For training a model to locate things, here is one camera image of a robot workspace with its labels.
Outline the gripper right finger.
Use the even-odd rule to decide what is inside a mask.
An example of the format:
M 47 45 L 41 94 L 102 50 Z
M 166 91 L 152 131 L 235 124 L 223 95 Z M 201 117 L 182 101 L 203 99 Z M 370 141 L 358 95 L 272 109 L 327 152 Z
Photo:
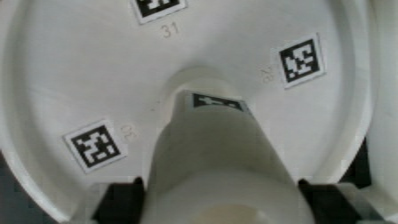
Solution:
M 386 224 L 386 218 L 352 183 L 313 184 L 301 179 L 299 189 L 317 224 Z

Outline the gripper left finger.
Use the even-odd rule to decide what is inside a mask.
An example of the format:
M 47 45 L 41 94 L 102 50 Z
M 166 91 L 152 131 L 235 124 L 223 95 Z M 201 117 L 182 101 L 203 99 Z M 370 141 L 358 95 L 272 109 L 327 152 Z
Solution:
M 146 186 L 141 177 L 107 186 L 100 201 L 86 203 L 70 224 L 141 224 Z

